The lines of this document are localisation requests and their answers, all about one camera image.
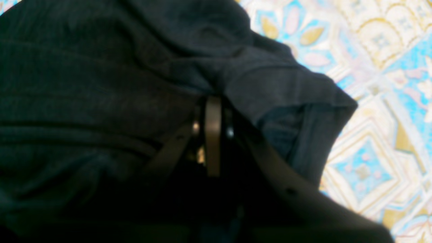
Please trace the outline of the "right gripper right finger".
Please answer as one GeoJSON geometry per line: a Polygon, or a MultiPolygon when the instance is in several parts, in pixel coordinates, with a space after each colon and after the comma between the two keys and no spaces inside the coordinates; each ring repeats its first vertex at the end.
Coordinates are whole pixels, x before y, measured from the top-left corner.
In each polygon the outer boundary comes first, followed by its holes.
{"type": "Polygon", "coordinates": [[[227,101],[222,175],[240,206],[239,243],[393,243],[383,225],[335,203],[298,175],[227,101]]]}

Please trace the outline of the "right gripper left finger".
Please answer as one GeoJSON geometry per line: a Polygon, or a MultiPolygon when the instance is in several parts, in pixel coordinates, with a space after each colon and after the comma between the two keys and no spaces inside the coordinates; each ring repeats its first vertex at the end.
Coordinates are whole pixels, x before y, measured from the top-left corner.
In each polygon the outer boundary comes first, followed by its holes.
{"type": "Polygon", "coordinates": [[[106,219],[63,220],[41,229],[42,243],[175,243],[188,242],[190,213],[206,184],[206,100],[193,119],[121,190],[119,203],[97,204],[106,219]]]}

